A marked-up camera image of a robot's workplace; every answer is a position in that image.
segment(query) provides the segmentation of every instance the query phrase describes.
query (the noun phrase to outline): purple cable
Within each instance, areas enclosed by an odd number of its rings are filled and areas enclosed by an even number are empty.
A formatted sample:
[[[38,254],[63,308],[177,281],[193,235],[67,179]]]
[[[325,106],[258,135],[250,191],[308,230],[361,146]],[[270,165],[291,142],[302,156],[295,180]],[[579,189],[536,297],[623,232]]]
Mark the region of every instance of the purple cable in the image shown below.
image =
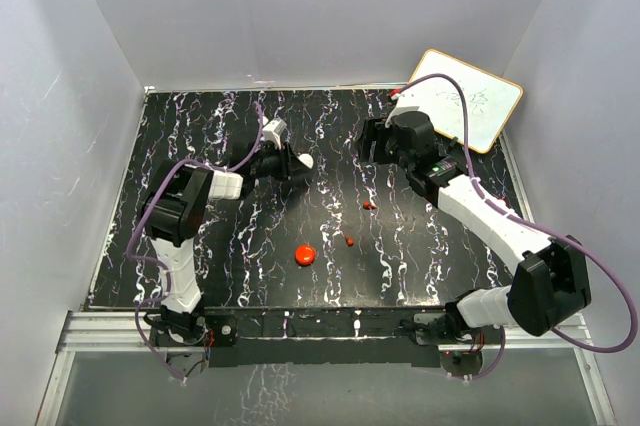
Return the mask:
[[[147,346],[147,348],[149,348],[149,350],[154,354],[154,356],[156,358],[158,358],[162,362],[162,364],[164,364],[164,366],[167,368],[167,370],[173,376],[175,376],[176,378],[180,379],[183,382],[187,380],[186,376],[184,374],[182,374],[180,371],[178,371],[175,368],[173,368],[169,363],[167,363],[165,361],[165,359],[158,352],[158,350],[153,346],[153,344],[151,344],[151,341],[149,341],[149,339],[145,336],[144,331],[142,330],[142,327],[140,326],[140,312],[141,312],[143,306],[159,303],[159,302],[163,301],[164,299],[166,299],[167,296],[169,295],[169,292],[171,291],[171,275],[169,274],[169,268],[167,267],[166,264],[164,264],[164,262],[162,262],[161,260],[159,260],[157,258],[153,258],[151,256],[137,256],[137,255],[135,255],[134,254],[134,248],[135,248],[136,244],[138,244],[138,242],[140,241],[140,238],[142,237],[142,232],[144,231],[144,227],[146,226],[147,221],[149,221],[149,217],[151,216],[151,213],[152,213],[153,209],[158,204],[158,201],[160,201],[160,197],[162,196],[164,191],[167,189],[167,187],[169,186],[169,183],[171,182],[173,177],[176,175],[176,173],[180,170],[180,168],[182,168],[184,165],[189,164],[189,165],[192,165],[192,166],[205,168],[205,169],[211,169],[211,170],[214,170],[214,171],[234,172],[234,171],[237,171],[238,169],[240,169],[242,166],[244,166],[251,159],[251,157],[255,154],[255,152],[260,147],[260,139],[262,138],[262,127],[263,127],[263,119],[264,119],[264,113],[262,112],[262,107],[260,106],[260,103],[255,101],[253,103],[253,106],[254,106],[254,108],[256,110],[256,113],[258,115],[258,135],[256,137],[255,142],[253,143],[253,146],[252,146],[251,150],[249,151],[249,154],[247,154],[247,156],[245,156],[245,158],[242,161],[240,161],[238,164],[236,164],[235,166],[233,166],[231,168],[228,168],[228,169],[225,168],[225,167],[211,166],[211,165],[208,165],[208,164],[200,163],[200,162],[195,161],[193,159],[183,159],[181,161],[178,161],[178,163],[176,163],[176,165],[173,168],[171,168],[171,171],[169,171],[169,174],[167,174],[167,176],[164,178],[164,180],[162,181],[162,184],[160,184],[160,187],[158,188],[158,191],[156,192],[156,194],[151,199],[151,202],[149,203],[149,206],[147,206],[147,209],[144,212],[144,214],[142,215],[142,218],[140,218],[140,222],[138,223],[138,226],[136,227],[136,229],[133,231],[133,234],[131,235],[131,239],[129,240],[129,243],[127,244],[127,249],[126,249],[126,252],[125,252],[125,257],[127,259],[129,259],[131,261],[141,261],[141,262],[153,263],[156,266],[158,266],[159,269],[164,270],[166,272],[167,290],[164,291],[164,294],[162,296],[160,296],[160,297],[149,298],[149,299],[144,299],[144,300],[140,301],[140,303],[138,303],[138,306],[136,307],[136,312],[135,312],[135,315],[134,315],[134,321],[136,323],[136,329],[138,330],[138,333],[140,334],[140,337],[142,338],[142,341]]]
[[[489,366],[487,369],[485,369],[481,373],[476,374],[475,376],[472,376],[471,377],[472,379],[473,378],[480,379],[480,378],[485,377],[491,371],[496,369],[496,366],[498,365],[498,363],[502,359],[502,355],[504,354],[504,347],[507,344],[507,333],[505,332],[503,326],[500,326],[499,331],[500,331],[500,349],[498,350],[498,355],[496,356],[496,359],[493,360],[493,363],[491,363],[491,366]]]
[[[485,195],[485,191],[482,189],[482,187],[479,184],[479,178],[476,177],[475,171],[473,170],[473,163],[471,162],[471,153],[469,152],[469,115],[467,111],[467,101],[464,97],[464,93],[462,92],[462,88],[460,87],[460,85],[453,78],[451,78],[450,76],[447,76],[446,74],[434,73],[434,74],[428,74],[426,76],[422,76],[421,78],[411,81],[406,86],[400,88],[397,94],[401,94],[405,92],[407,89],[415,86],[416,84],[431,78],[446,79],[453,85],[453,87],[458,92],[458,95],[460,96],[460,103],[462,104],[462,118],[463,118],[463,125],[464,125],[464,129],[463,129],[464,157],[467,162],[467,169],[469,171],[469,177],[471,178],[471,184],[475,192],[480,197],[480,199],[482,199],[487,205],[489,205],[491,209],[493,209],[494,211],[496,211],[501,215],[505,215],[508,219],[510,219],[514,223],[520,224],[522,226],[526,226],[536,231],[540,231],[541,233],[547,234],[550,237],[560,239],[562,242],[567,243],[569,246],[575,248],[581,254],[584,254],[586,257],[591,259],[595,263],[595,265],[598,266],[602,270],[602,272],[607,275],[607,277],[611,280],[611,282],[618,288],[618,290],[620,291],[620,294],[622,294],[622,297],[625,303],[627,304],[627,308],[629,309],[629,316],[631,319],[629,334],[624,339],[624,341],[622,341],[621,343],[615,346],[607,346],[607,347],[593,346],[590,344],[581,343],[580,341],[573,339],[572,337],[566,335],[565,333],[563,333],[562,331],[559,331],[556,328],[553,328],[552,331],[558,336],[560,336],[562,339],[564,339],[565,341],[568,341],[569,343],[573,344],[574,346],[578,346],[582,349],[586,349],[587,351],[592,351],[594,353],[617,353],[627,349],[629,346],[631,346],[631,344],[636,338],[636,335],[638,334],[638,313],[636,311],[633,298],[631,298],[631,294],[629,293],[627,288],[624,286],[624,284],[622,284],[622,280],[611,270],[611,268],[607,266],[605,262],[602,261],[600,258],[598,258],[594,253],[589,251],[587,248],[582,246],[577,241],[567,236],[564,236],[562,234],[559,234],[553,231],[552,229],[547,228],[546,226],[540,226],[535,223],[532,223],[531,221],[527,221],[526,219],[522,219],[518,216],[515,216],[510,211],[506,211],[505,209],[501,208],[499,205],[494,203],[490,198],[488,198]],[[498,357],[496,358],[496,361],[494,361],[494,364],[491,365],[490,369],[493,369],[494,365],[497,364],[501,356],[502,354],[498,355]]]

